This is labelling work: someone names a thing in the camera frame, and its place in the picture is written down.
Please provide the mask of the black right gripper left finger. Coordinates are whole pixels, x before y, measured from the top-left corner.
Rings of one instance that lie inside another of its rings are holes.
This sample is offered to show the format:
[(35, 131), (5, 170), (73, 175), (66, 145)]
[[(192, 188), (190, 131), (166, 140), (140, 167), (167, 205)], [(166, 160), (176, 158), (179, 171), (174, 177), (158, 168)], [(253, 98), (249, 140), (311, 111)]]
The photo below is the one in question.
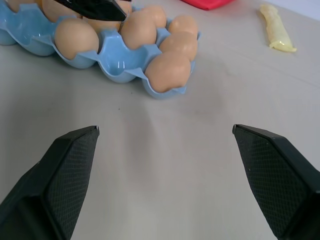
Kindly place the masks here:
[(100, 131), (88, 126), (54, 140), (0, 204), (2, 240), (69, 240), (90, 182)]

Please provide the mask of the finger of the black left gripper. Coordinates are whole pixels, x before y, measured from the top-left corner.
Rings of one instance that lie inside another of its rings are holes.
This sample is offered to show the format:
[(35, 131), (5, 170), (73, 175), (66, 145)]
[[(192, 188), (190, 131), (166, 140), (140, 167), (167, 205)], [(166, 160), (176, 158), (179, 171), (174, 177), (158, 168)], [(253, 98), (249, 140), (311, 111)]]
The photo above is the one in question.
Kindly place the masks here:
[(85, 18), (98, 21), (124, 21), (127, 14), (115, 0), (57, 0)]

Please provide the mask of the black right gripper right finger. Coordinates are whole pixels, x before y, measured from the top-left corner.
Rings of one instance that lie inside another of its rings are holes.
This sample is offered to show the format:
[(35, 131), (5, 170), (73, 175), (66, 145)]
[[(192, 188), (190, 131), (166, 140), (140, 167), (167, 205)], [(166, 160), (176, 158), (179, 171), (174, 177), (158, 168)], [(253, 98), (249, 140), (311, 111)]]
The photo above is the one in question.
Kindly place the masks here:
[(320, 238), (320, 172), (284, 136), (235, 124), (250, 189), (278, 240)]

